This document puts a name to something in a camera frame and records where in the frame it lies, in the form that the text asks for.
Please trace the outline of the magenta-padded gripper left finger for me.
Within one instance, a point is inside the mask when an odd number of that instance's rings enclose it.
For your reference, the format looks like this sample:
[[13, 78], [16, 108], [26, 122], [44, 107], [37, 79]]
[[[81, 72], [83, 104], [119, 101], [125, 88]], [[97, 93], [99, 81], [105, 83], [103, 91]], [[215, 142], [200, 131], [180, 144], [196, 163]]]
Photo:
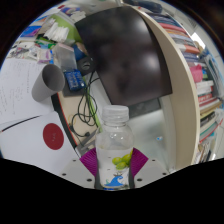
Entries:
[[80, 161], [80, 154], [75, 156], [64, 167], [60, 176], [80, 187], [93, 189], [95, 187], [95, 177]]

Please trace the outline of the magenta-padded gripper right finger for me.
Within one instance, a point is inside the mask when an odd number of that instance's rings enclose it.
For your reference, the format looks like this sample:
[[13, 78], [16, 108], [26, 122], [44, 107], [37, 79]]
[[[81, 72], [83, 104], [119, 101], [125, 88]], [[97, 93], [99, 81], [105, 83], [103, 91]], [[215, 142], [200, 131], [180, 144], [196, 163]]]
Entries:
[[168, 175], [168, 171], [155, 158], [148, 158], [134, 148], [130, 162], [130, 187], [140, 188]]

